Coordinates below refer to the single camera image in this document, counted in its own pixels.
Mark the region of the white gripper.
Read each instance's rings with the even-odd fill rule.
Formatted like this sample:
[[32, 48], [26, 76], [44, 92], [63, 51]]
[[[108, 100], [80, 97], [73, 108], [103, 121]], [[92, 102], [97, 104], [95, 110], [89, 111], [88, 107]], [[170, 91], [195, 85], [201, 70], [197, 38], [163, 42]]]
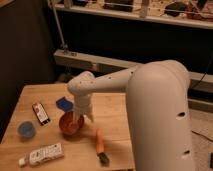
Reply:
[[73, 121], [78, 121], [79, 115], [86, 115], [87, 118], [94, 122], [94, 116], [92, 113], [92, 96], [82, 95], [74, 97], [74, 107], [73, 107]]

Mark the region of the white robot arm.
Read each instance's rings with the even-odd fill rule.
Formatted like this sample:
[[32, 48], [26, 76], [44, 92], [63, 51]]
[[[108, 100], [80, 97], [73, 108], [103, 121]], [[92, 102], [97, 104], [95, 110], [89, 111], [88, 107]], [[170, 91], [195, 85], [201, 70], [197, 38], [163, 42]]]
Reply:
[[186, 67], [175, 60], [140, 64], [96, 77], [85, 71], [68, 82], [76, 115], [92, 117], [91, 95], [123, 92], [136, 171], [195, 171]]

